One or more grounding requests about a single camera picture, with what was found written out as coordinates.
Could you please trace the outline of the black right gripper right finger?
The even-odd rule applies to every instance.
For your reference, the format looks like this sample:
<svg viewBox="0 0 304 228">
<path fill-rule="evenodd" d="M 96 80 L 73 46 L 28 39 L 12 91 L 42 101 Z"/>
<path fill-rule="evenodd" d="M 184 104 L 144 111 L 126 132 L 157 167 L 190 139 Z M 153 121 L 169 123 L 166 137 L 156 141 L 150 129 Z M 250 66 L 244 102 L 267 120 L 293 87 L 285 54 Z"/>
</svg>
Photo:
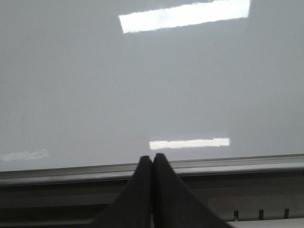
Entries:
<svg viewBox="0 0 304 228">
<path fill-rule="evenodd" d="M 229 227 L 195 198 L 162 153 L 152 166 L 152 211 L 156 228 Z"/>
</svg>

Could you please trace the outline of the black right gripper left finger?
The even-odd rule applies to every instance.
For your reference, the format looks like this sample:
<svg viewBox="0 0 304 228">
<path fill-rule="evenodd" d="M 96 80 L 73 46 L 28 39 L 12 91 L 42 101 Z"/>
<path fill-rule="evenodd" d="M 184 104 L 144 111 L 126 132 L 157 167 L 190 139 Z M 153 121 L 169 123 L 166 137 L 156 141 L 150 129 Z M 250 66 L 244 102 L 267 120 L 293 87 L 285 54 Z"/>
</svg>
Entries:
<svg viewBox="0 0 304 228">
<path fill-rule="evenodd" d="M 123 191 L 90 224 L 90 228 L 149 228 L 152 161 L 142 156 Z"/>
</svg>

